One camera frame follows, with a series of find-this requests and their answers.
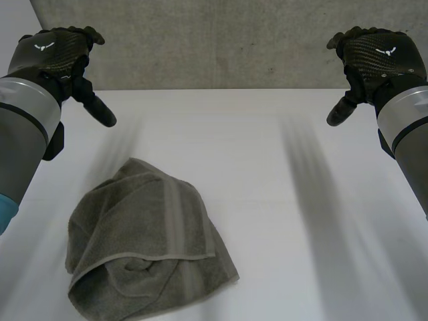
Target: robotic hand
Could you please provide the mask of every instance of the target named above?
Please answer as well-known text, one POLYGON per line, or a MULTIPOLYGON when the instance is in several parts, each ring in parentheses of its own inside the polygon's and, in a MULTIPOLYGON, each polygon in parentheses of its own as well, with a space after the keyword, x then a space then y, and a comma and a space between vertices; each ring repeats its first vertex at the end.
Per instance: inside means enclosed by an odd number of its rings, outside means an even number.
POLYGON ((93 45, 104 38, 91 27, 42 30, 25 35, 0 78, 0 235, 18 206, 41 159, 64 147, 62 103, 69 97, 104 126, 116 124, 83 77, 93 45))
POLYGON ((350 84, 327 123, 341 124, 357 104, 374 105, 381 146, 428 214, 428 83, 416 45, 402 32, 354 27, 337 33, 327 48, 336 50, 350 84))

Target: gray cylindrical arm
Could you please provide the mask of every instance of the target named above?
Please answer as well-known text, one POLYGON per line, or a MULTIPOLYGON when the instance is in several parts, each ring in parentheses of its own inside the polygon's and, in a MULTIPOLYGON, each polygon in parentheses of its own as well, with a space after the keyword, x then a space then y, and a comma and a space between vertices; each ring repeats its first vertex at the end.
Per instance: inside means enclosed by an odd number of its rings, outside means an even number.
POLYGON ((428 86, 391 99, 379 112, 378 126, 428 215, 428 86))
POLYGON ((0 78, 0 195, 20 204, 61 118, 42 87, 0 78))

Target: black glove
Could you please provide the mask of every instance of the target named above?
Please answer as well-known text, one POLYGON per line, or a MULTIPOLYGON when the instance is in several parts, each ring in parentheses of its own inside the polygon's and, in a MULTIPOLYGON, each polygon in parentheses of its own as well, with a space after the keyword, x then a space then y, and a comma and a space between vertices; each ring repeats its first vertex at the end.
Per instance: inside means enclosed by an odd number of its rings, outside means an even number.
POLYGON ((350 90, 327 117, 331 126, 343 123, 357 104, 372 104, 379 114, 393 96, 426 84, 427 72, 421 55, 405 33, 354 27, 345 34, 337 33, 327 48, 336 50, 350 84, 350 90), (380 88, 390 93, 378 95, 380 88))
MULTIPOLYGON (((63 101, 73 97, 104 126, 114 126, 116 117, 95 96, 91 82, 83 77, 94 43, 102 45, 104 42, 104 38, 91 27, 54 28, 25 35, 19 40, 6 77, 26 79, 40 85, 60 107, 63 101)), ((43 159, 53 159, 63 147, 64 126, 60 123, 43 159)))

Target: glove logo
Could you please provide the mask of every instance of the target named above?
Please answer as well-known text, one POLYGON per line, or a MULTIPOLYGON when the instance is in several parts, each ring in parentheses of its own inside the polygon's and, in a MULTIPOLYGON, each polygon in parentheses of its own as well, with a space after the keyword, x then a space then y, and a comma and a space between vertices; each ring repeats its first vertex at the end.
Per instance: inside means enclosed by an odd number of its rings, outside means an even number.
POLYGON ((38 50, 40 50, 40 51, 43 51, 44 49, 49 48, 51 45, 54 45, 54 42, 53 42, 53 43, 50 43, 49 45, 41 45, 41 46, 34 45, 34 47, 36 47, 36 48, 37 48, 38 50))
POLYGON ((395 50, 396 50, 396 47, 394 47, 391 51, 389 51, 389 50, 387 50, 387 51, 382 51, 382 50, 376 49, 376 51, 377 51, 377 52, 381 52, 382 54, 384 53, 384 54, 386 54, 386 55, 388 55, 388 56, 391 56, 391 54, 392 54, 395 50))

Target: concrete wall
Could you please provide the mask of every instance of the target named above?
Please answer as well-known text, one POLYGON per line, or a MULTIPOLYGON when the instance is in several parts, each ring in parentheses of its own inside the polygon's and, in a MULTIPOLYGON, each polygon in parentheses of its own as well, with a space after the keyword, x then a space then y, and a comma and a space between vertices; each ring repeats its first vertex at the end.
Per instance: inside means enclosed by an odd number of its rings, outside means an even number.
POLYGON ((101 90, 346 88, 327 41, 355 25, 407 32, 428 63, 426 0, 31 0, 44 28, 106 38, 88 77, 101 90))
POLYGON ((0 76, 7 74, 18 40, 39 32, 40 23, 27 0, 0 1, 0 76))

